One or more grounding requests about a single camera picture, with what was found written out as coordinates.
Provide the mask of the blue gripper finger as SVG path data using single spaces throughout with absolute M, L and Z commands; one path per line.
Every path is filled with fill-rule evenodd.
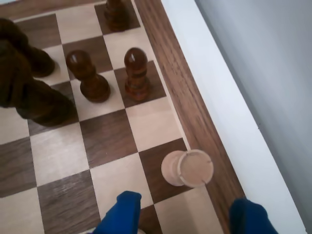
M 141 194 L 124 191 L 95 228 L 95 234 L 136 234 L 141 210 Z
M 233 202 L 229 221 L 231 234 L 277 234 L 265 208 L 246 198 Z

